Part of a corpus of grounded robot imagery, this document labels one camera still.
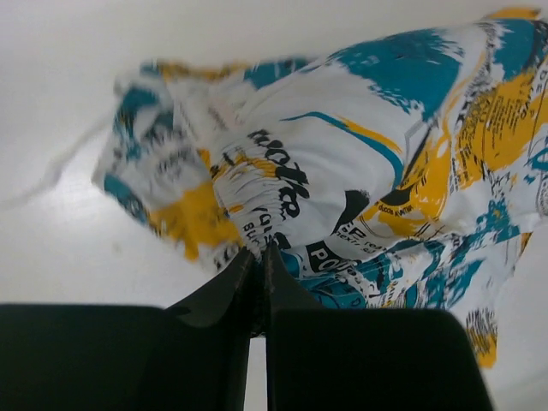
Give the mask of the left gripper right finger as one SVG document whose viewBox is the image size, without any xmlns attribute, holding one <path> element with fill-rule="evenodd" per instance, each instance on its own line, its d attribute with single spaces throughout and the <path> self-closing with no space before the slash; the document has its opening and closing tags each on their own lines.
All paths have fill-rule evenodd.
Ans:
<svg viewBox="0 0 548 411">
<path fill-rule="evenodd" d="M 271 410 L 490 410 L 468 337 L 432 309 L 324 308 L 263 256 Z"/>
</svg>

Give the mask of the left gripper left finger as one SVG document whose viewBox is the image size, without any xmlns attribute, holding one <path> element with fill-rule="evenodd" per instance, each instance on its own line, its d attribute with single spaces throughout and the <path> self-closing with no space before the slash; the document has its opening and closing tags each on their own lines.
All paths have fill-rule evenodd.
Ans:
<svg viewBox="0 0 548 411">
<path fill-rule="evenodd" d="M 243 409 L 253 262 L 167 308 L 2 304 L 2 409 Z"/>
</svg>

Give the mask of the printed white teal yellow shorts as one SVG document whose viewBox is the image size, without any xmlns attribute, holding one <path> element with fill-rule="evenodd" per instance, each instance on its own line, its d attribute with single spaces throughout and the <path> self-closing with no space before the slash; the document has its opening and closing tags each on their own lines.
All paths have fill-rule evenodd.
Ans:
<svg viewBox="0 0 548 411">
<path fill-rule="evenodd" d="M 214 273 L 278 246 L 333 308 L 437 308 L 480 366 L 547 220 L 547 20 L 501 9 L 328 56 L 117 80 L 92 182 Z"/>
</svg>

